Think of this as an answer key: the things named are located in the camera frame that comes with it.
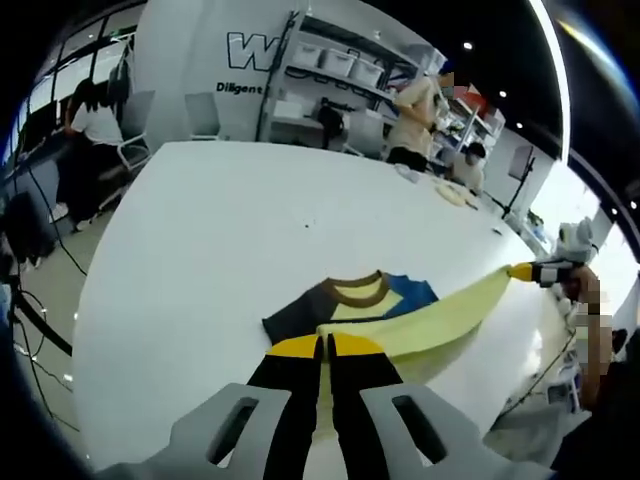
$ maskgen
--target dark hair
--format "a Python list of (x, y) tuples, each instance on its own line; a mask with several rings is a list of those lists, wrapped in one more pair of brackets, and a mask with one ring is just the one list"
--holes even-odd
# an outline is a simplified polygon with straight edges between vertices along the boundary
[(480, 158), (484, 158), (487, 156), (486, 150), (484, 149), (482, 144), (478, 142), (473, 142), (471, 145), (469, 145), (467, 147), (467, 153)]
[(78, 108), (83, 103), (87, 104), (87, 110), (98, 109), (99, 94), (98, 89), (90, 78), (86, 78), (81, 81), (76, 87), (76, 91), (73, 92), (73, 105), (74, 108)]

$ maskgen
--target black sleeve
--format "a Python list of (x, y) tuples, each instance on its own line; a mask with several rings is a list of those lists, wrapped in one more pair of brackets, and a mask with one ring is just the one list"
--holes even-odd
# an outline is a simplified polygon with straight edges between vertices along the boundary
[(262, 319), (272, 345), (288, 338), (313, 335), (317, 323), (308, 292), (269, 318)]

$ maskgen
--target floor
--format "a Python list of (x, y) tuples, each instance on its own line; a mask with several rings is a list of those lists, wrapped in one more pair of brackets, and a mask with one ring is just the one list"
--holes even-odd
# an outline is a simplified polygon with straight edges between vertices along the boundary
[[(64, 240), (69, 252), (85, 271), (89, 268), (93, 253), (110, 218), (111, 214), (106, 214), (98, 218), (87, 230), (73, 234)], [(43, 303), (49, 324), (69, 343), (73, 343), (74, 314), (84, 283), (84, 276), (76, 269), (64, 251), (61, 248), (57, 248), (49, 258), (42, 262), (38, 269), (23, 273), (22, 282), (23, 288), (36, 295)], [(25, 322), (25, 326), (30, 347), (32, 352), (35, 352), (42, 335), (29, 322)], [(520, 389), (513, 392), (513, 401), (517, 401), (529, 389), (532, 382), (537, 378), (535, 376), (536, 372), (540, 372), (548, 366), (568, 338), (564, 323), (558, 315), (555, 302), (551, 299), (550, 293), (547, 311), (543, 318), (540, 319), (539, 333), (540, 335), (533, 342), (529, 361), (523, 367), (523, 374), (526, 380)], [(23, 335), (19, 329), (16, 329), (15, 338), (22, 347), (26, 348)], [(28, 363), (28, 357), (20, 355), (19, 359), (25, 375), (33, 387), (34, 396), (41, 402), (33, 373)], [(56, 377), (45, 374), (40, 368), (36, 369), (46, 401), (50, 410), (56, 416), (56, 424), (79, 457), (88, 458), (81, 432), (78, 429), (73, 394), (64, 388), (66, 386), (73, 389), (71, 359), (50, 342), (44, 341), (42, 349), (37, 354), (36, 361)], [(554, 375), (556, 371), (556, 367), (552, 368), (549, 375)], [(527, 408), (531, 401), (535, 401), (534, 399), (539, 396), (543, 385), (544, 381), (540, 383), (534, 394), (529, 397), (531, 400), (528, 400), (523, 407), (519, 408)], [(489, 434), (487, 444), (503, 454), (513, 450), (513, 442), (500, 435)]]

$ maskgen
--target office chair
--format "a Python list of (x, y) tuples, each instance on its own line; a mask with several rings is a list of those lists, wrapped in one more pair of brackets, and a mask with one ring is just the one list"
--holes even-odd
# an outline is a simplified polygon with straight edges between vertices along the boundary
[(357, 111), (349, 115), (347, 141), (342, 146), (343, 153), (380, 160), (384, 121), (376, 112)]
[(120, 130), (124, 142), (118, 145), (118, 155), (129, 172), (143, 167), (151, 158), (147, 145), (147, 119), (155, 92), (137, 92), (124, 107)]
[(220, 120), (213, 92), (184, 96), (191, 127), (191, 140), (219, 140)]

